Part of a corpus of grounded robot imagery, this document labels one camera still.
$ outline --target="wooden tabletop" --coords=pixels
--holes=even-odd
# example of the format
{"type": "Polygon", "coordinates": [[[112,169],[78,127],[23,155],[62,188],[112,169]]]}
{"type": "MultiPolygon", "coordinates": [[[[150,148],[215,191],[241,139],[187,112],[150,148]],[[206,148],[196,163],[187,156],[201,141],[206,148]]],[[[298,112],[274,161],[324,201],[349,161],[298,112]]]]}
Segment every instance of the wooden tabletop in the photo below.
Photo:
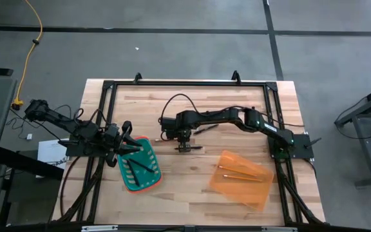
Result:
{"type": "MultiPolygon", "coordinates": [[[[81,102],[81,108],[84,108],[82,119],[88,119],[98,108],[103,81],[103,79],[87,80],[81,102]]],[[[277,83],[285,122],[303,124],[294,83],[292,81],[277,83]]],[[[256,87],[119,86],[113,122],[121,126],[124,121],[131,121],[132,137],[145,135],[150,138],[164,177],[159,186],[145,193],[132,194],[125,189],[118,166],[111,168],[106,165],[95,223],[284,225],[276,176],[262,212],[227,200],[208,186],[223,150],[239,154],[275,172],[276,168],[270,158],[265,135],[243,132],[232,124],[221,124],[211,131],[192,136],[191,144],[201,145],[204,148],[186,154],[179,154],[174,150],[178,145],[177,141],[155,141],[161,134],[157,119],[167,100],[176,93],[190,96],[199,111],[220,110],[228,106],[240,105],[255,106],[258,111],[265,113],[263,90],[256,87]]],[[[108,111],[109,98],[108,94],[104,112],[108,111]]],[[[177,97],[171,101],[164,115],[174,117],[176,113],[184,110],[192,110],[190,102],[184,97],[177,97]]],[[[287,126],[286,128],[294,133],[303,132],[303,128],[299,127],[287,126]]],[[[298,193],[310,210],[320,220],[324,220],[313,169],[304,160],[292,162],[298,193]]],[[[72,205],[81,192],[86,164],[87,159],[81,158],[71,170],[64,191],[65,210],[72,205]]],[[[287,198],[290,215],[294,218],[292,199],[287,198]]],[[[90,203],[91,193],[88,196],[85,216],[88,214],[90,203]]],[[[59,216],[58,200],[53,218],[59,216]]]]}

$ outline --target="concrete floor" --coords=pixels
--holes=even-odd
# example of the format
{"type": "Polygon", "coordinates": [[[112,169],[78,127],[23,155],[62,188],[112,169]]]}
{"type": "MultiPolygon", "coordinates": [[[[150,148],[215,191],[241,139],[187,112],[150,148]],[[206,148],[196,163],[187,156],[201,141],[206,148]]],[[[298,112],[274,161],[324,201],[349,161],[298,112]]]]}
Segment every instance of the concrete floor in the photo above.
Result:
{"type": "MultiPolygon", "coordinates": [[[[371,0],[269,2],[277,30],[371,31],[371,0]]],[[[31,3],[48,26],[267,28],[261,0],[31,3]]],[[[37,25],[37,21],[24,2],[0,0],[0,24],[37,25]]],[[[14,79],[21,78],[24,58],[36,36],[0,32],[0,67],[14,69],[14,79]]],[[[371,229],[371,188],[354,187],[355,181],[369,177],[363,152],[358,140],[342,137],[333,125],[339,112],[371,92],[371,37],[277,36],[276,40],[284,79],[296,84],[306,130],[313,138],[323,137],[314,153],[327,222],[371,229]]],[[[69,104],[74,110],[87,78],[134,78],[141,72],[147,79],[229,79],[234,70],[242,79],[276,80],[269,36],[45,33],[30,59],[21,96],[26,102],[46,99],[53,107],[69,104]]],[[[44,130],[26,127],[25,132],[33,133],[34,140],[18,139],[17,131],[7,127],[1,145],[36,150],[37,141],[53,139],[44,130]]],[[[345,132],[354,135],[349,127],[345,132]]],[[[21,202],[13,209],[21,213],[11,222],[45,222],[52,199],[21,202]],[[36,213],[35,205],[46,211],[36,213]]]]}

